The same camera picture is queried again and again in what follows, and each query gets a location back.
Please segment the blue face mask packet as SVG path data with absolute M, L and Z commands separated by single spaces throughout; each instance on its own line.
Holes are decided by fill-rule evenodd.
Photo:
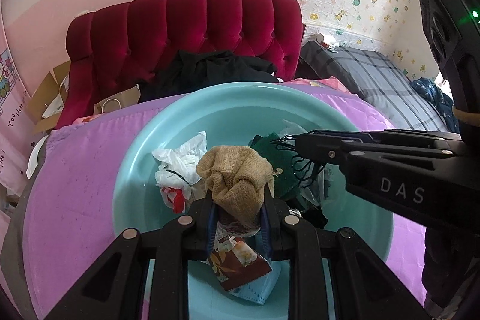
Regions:
M 279 262 L 270 262 L 268 264 L 272 269 L 271 272 L 239 288 L 233 289 L 229 292 L 230 295 L 254 304 L 263 305 L 271 295 L 281 274 L 281 264 Z

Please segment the white plastic colander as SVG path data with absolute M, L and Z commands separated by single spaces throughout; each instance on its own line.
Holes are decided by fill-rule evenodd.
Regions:
M 44 164 L 46 159 L 46 150 L 47 146 L 44 143 L 40 145 L 39 143 L 32 150 L 32 153 L 28 159 L 28 168 L 26 169 L 27 179 L 31 179 L 38 167 L 41 167 Z

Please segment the cardboard box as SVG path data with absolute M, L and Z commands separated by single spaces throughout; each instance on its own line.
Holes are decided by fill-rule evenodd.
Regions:
M 32 95 L 27 113 L 34 123 L 34 134 L 56 127 L 68 96 L 70 65 L 70 61 L 64 62 L 49 71 Z

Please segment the dark blue patterned cloth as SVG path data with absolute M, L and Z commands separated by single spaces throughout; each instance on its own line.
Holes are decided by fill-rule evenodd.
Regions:
M 431 79 L 419 78 L 410 82 L 411 87 L 430 102 L 445 121 L 450 132 L 460 133 L 459 122 L 453 113 L 454 102 Z

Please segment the grey plaid mattress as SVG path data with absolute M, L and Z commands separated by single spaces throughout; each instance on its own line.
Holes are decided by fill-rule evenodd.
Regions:
M 421 97 L 408 78 L 386 56 L 360 48 L 331 52 L 315 41 L 300 51 L 300 61 L 318 79 L 333 76 L 382 113 L 396 128 L 447 132 L 436 108 Z

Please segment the green scouring pad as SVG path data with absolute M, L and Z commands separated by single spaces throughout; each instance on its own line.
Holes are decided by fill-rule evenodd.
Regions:
M 249 147 L 265 158 L 274 170 L 274 196 L 283 201 L 298 198 L 325 168 L 300 157 L 295 151 L 295 137 L 277 133 L 257 135 Z

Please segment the tan knitted cloth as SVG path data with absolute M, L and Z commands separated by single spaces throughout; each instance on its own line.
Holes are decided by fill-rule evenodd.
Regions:
M 264 189 L 274 193 L 274 169 L 247 146 L 216 146 L 200 159 L 197 174 L 215 204 L 244 227 L 254 229 L 264 204 Z

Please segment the purple quilted table cover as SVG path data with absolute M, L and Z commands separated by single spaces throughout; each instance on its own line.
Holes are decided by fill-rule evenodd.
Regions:
M 393 127 L 359 97 L 329 87 L 284 83 L 314 96 L 345 115 L 360 130 Z M 53 131 L 46 159 L 34 181 L 23 230 L 23 260 L 28 291 L 38 319 L 44 319 L 93 261 L 115 239 L 112 197 L 115 179 L 128 147 L 145 124 L 179 97 L 136 104 L 91 122 Z M 394 234 L 387 265 L 423 304 L 422 269 L 425 227 L 394 215 Z M 190 319 L 287 319 L 288 282 L 283 268 L 264 305 L 225 293 L 211 269 L 198 264 L 189 277 Z

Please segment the brown beige snack bar wrapper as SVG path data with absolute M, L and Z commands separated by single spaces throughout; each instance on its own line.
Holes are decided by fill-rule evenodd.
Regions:
M 269 262 L 247 243 L 259 230 L 244 226 L 227 212 L 220 213 L 208 263 L 225 291 L 242 288 L 272 272 Z

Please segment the pink hello kitty curtain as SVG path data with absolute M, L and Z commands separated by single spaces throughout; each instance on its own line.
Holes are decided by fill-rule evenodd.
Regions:
M 32 151 L 33 123 L 26 113 L 29 94 L 1 28 L 1 288 L 24 319 L 36 319 L 24 270 L 25 205 L 7 206 L 7 194 L 21 197 Z

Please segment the clear zip plastic bag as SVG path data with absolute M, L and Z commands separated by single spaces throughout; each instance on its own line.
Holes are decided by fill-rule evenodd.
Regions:
M 307 131 L 300 125 L 282 120 L 283 128 L 278 137 L 280 146 L 275 151 L 280 155 L 275 195 L 283 201 L 298 204 L 301 210 L 331 205 L 339 201 L 335 189 L 334 170 L 330 165 L 315 165 L 294 151 L 294 136 Z

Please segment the red velvet tufted sofa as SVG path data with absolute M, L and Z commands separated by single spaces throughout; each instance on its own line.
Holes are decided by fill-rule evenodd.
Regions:
M 69 89 L 57 129 L 150 81 L 179 51 L 257 56 L 291 80 L 304 37 L 297 0 L 135 0 L 75 17 L 67 30 Z

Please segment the teal plastic basin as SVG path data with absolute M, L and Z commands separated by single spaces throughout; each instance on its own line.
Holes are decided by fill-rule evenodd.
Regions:
M 176 149 L 201 131 L 209 148 L 247 145 L 257 135 L 280 133 L 286 122 L 305 131 L 358 131 L 352 119 L 320 98 L 320 89 L 308 86 L 226 83 L 186 95 L 154 116 L 131 143 L 115 182 L 114 232 L 132 227 L 153 231 L 175 217 L 154 180 L 159 166 L 155 149 Z M 207 265 L 190 263 L 190 318 L 287 318 L 289 265 L 275 266 L 280 272 L 275 288 L 264 305 L 255 305 L 225 292 Z

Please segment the white red tissue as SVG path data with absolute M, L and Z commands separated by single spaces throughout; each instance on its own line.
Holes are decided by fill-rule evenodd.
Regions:
M 206 184 L 197 173 L 206 152 L 207 135 L 201 131 L 177 149 L 156 149 L 151 153 L 158 163 L 155 184 L 164 204 L 174 213 L 184 213 L 194 201 L 206 196 Z

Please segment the black clothing on sofa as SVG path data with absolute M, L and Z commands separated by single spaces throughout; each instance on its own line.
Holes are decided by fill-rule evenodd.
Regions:
M 255 56 L 237 56 L 230 51 L 188 53 L 179 51 L 165 71 L 150 81 L 137 83 L 139 101 L 153 101 L 173 95 L 188 94 L 222 83 L 276 83 L 278 68 Z

